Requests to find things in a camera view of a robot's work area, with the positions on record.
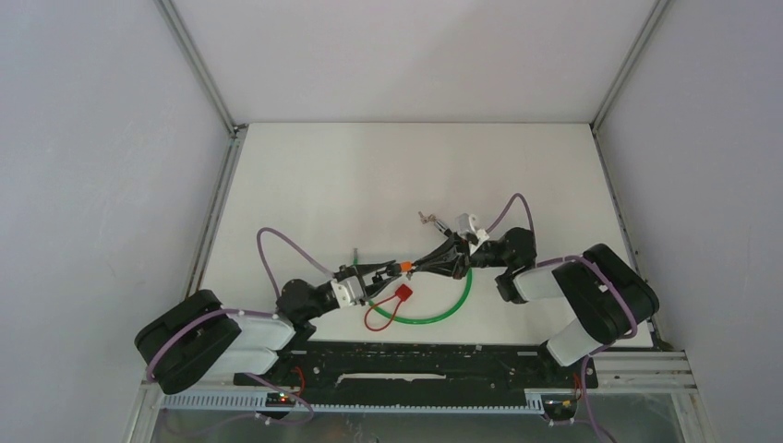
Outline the orange padlock with keys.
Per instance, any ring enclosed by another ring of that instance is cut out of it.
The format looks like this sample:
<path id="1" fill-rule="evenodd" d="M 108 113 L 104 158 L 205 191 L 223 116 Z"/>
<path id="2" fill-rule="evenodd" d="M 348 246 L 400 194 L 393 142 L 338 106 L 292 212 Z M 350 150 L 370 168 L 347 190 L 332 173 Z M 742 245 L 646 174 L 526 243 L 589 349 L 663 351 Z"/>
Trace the orange padlock with keys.
<path id="1" fill-rule="evenodd" d="M 415 265 L 410 261 L 394 261 L 388 264 L 382 273 L 389 278 L 405 277 L 406 279 L 410 279 L 415 270 Z"/>

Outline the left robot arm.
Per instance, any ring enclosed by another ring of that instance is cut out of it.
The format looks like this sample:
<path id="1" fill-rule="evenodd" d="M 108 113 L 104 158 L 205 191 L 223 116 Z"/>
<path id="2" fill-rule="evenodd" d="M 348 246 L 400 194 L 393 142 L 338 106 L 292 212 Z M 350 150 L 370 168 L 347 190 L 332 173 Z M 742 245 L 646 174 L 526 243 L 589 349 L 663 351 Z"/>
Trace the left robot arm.
<path id="1" fill-rule="evenodd" d="M 307 341 L 313 319 L 365 305 L 413 270 L 410 262 L 343 266 L 315 286 L 292 279 L 273 312 L 228 308 L 211 290 L 199 290 L 145 326 L 134 344 L 147 365 L 145 377 L 166 394 L 203 378 L 251 373 L 270 384 L 290 377 L 292 360 L 281 351 Z"/>

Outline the silver key bunch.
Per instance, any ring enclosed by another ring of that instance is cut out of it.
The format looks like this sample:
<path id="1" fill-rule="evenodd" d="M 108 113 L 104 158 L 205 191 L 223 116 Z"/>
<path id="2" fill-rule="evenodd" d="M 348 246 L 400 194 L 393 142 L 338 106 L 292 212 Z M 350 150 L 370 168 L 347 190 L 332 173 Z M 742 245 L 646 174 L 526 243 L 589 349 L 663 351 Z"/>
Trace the silver key bunch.
<path id="1" fill-rule="evenodd" d="M 440 223 L 440 219 L 435 214 L 429 214 L 425 215 L 423 212 L 418 212 L 419 219 L 422 224 L 435 224 L 438 225 Z"/>

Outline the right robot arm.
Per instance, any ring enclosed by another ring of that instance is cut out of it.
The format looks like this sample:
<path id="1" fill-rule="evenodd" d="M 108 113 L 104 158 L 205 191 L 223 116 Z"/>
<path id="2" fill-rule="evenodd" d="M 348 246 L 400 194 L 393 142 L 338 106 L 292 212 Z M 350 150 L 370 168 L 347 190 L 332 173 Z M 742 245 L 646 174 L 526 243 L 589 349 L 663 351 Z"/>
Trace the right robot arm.
<path id="1" fill-rule="evenodd" d="M 575 318 L 537 350 L 536 371 L 559 386 L 587 355 L 638 334 L 641 323 L 658 312 L 654 290 L 608 245 L 582 254 L 540 262 L 534 233 L 514 227 L 496 240 L 484 231 L 451 233 L 438 248 L 416 260 L 410 272 L 460 280 L 471 269 L 501 268 L 495 284 L 502 300 L 522 305 L 564 300 Z"/>

